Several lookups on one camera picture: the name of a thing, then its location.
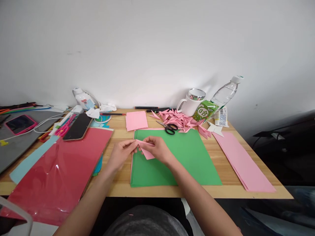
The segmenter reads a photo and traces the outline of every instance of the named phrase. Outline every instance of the gray shirt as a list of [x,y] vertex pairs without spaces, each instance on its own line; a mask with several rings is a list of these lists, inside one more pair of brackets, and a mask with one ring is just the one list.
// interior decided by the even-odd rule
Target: gray shirt
[[104,236],[188,236],[182,224],[166,211],[136,206],[118,217]]

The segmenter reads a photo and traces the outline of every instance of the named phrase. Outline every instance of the smartphone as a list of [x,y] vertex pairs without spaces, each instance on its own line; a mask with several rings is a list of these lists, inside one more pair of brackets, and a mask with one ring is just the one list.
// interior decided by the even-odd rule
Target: smartphone
[[73,122],[72,126],[70,127],[69,131],[63,137],[63,140],[71,141],[83,139],[91,122],[92,122],[91,117],[88,117],[85,113],[79,114],[76,120]]
[[28,115],[21,115],[5,123],[14,135],[20,135],[36,127],[38,123]]

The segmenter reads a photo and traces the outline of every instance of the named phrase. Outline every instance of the silver lid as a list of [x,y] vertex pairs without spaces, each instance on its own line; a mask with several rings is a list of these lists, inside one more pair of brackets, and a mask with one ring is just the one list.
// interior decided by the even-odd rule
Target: silver lid
[[187,97],[195,101],[201,101],[204,99],[205,96],[206,96],[206,93],[202,91],[201,89],[197,89],[197,88],[191,88],[187,93]]

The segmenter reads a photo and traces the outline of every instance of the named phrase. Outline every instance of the crumpled paper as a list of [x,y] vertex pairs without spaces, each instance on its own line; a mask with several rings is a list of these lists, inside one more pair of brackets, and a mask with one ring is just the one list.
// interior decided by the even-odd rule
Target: crumpled paper
[[99,118],[99,113],[100,113],[99,108],[97,108],[97,109],[90,108],[90,109],[86,112],[86,115],[87,115],[88,117],[98,119],[98,118]]
[[103,112],[104,111],[105,112],[109,112],[109,111],[116,111],[117,110],[116,106],[114,104],[112,104],[112,103],[108,103],[107,105],[103,105],[102,104],[99,108]]

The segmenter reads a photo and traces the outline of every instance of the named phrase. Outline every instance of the green paper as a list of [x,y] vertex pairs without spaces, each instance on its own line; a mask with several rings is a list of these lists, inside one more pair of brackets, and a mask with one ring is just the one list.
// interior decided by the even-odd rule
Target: green paper
[[[135,131],[135,139],[160,136],[179,162],[201,185],[222,185],[220,177],[197,130],[169,135],[165,130]],[[133,155],[131,187],[177,185],[171,171],[157,159],[147,160],[141,152]]]

